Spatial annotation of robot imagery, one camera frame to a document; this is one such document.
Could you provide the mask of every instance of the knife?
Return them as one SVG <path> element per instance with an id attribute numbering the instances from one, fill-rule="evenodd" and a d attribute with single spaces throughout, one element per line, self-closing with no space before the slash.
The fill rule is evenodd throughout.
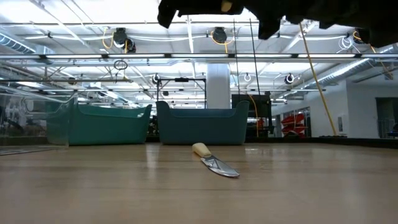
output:
<path id="1" fill-rule="evenodd" d="M 198 154 L 201 157 L 200 160 L 207 166 L 207 168 L 216 174 L 223 175 L 225 177 L 239 177 L 238 172 L 217 159 L 215 156 L 211 155 L 211 152 L 203 143 L 194 144 L 192 146 L 192 151 Z"/>

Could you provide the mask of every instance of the plastic tub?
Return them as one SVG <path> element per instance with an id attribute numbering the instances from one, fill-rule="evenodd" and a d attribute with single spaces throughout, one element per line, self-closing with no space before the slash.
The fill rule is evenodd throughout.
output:
<path id="1" fill-rule="evenodd" d="M 170 109 L 156 103 L 160 141 L 163 144 L 241 145 L 246 137 L 249 102 L 235 109 Z"/>
<path id="2" fill-rule="evenodd" d="M 139 109 L 72 107 L 69 145 L 142 144 L 146 140 L 152 105 Z"/>

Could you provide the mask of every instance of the glass panel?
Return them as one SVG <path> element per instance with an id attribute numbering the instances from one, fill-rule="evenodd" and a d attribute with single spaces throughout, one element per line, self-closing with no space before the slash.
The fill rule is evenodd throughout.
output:
<path id="1" fill-rule="evenodd" d="M 26 95 L 17 89 L 0 93 L 0 154 L 68 147 L 74 102 L 71 98 L 62 103 L 59 97 L 52 101 L 49 96 Z"/>

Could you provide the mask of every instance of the wooden handle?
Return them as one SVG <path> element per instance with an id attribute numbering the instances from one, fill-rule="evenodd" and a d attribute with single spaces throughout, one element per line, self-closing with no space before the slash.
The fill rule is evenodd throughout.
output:
<path id="1" fill-rule="evenodd" d="M 196 143 L 192 146 L 192 151 L 198 154 L 200 157 L 209 157 L 211 152 L 203 143 Z"/>

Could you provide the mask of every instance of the white column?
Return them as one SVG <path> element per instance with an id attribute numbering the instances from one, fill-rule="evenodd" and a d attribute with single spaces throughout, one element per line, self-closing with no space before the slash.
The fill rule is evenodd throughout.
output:
<path id="1" fill-rule="evenodd" d="M 207 65 L 207 108 L 230 109 L 231 93 L 229 90 L 228 64 Z"/>

